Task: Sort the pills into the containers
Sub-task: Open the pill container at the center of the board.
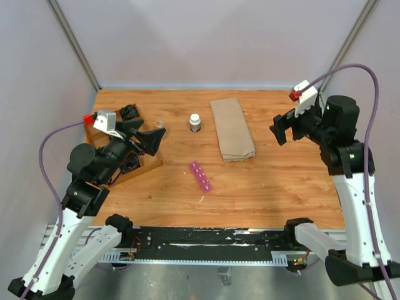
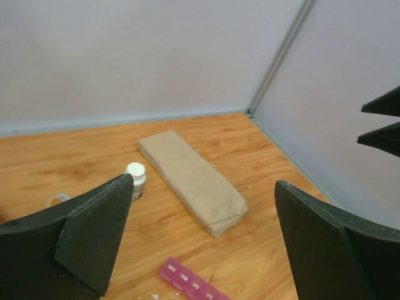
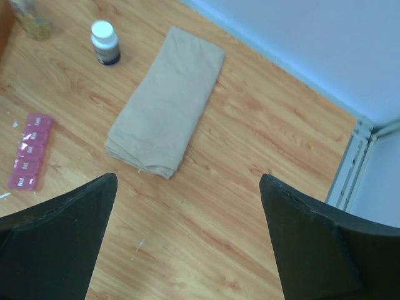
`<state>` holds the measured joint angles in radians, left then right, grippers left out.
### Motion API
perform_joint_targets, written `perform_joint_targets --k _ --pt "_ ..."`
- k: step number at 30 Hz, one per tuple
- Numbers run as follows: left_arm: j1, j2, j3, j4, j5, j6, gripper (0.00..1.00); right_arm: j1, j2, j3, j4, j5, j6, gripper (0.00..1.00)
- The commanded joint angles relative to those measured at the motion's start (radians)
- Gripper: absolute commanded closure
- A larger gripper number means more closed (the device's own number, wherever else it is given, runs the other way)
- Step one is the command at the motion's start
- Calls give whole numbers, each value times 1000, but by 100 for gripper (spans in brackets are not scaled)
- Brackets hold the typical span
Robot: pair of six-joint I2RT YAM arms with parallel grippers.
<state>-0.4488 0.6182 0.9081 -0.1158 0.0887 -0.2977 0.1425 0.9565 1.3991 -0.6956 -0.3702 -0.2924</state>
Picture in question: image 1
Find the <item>white capped pill bottle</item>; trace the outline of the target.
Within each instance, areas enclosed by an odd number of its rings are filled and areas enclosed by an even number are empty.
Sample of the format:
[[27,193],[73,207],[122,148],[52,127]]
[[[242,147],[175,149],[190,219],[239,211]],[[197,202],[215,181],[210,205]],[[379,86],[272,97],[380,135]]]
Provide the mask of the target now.
[[196,133],[201,130],[201,118],[199,114],[191,114],[189,117],[189,128],[192,132]]

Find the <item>pink weekly pill organizer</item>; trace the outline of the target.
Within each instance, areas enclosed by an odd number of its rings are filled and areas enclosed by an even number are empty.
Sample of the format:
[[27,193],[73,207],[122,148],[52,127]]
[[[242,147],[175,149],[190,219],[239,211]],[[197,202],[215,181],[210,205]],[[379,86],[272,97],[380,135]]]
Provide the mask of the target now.
[[188,168],[204,193],[208,193],[213,189],[209,179],[197,161],[190,162]]

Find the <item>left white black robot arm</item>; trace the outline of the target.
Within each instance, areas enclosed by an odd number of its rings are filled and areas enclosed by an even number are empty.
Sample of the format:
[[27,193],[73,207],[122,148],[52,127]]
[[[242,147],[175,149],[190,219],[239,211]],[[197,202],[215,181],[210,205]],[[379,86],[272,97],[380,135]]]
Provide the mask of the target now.
[[102,149],[81,143],[70,153],[67,170],[72,181],[63,198],[55,197],[54,229],[31,269],[13,279],[9,292],[19,299],[72,299],[82,278],[110,249],[129,246],[133,223],[114,214],[76,255],[72,251],[97,216],[109,190],[105,185],[132,153],[154,156],[166,129],[141,132],[142,119],[118,121],[116,136]]

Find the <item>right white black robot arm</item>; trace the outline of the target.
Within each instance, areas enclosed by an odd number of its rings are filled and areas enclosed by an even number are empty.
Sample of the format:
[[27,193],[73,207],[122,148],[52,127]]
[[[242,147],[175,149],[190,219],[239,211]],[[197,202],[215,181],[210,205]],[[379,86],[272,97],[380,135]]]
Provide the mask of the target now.
[[359,107],[347,96],[327,99],[319,117],[313,107],[301,114],[295,109],[274,117],[270,130],[278,144],[286,143],[286,130],[294,140],[309,138],[332,177],[345,221],[346,242],[322,232],[310,219],[290,219],[283,242],[291,249],[305,246],[325,264],[336,286],[381,281],[399,277],[399,263],[386,247],[374,199],[374,161],[370,149],[354,138]]

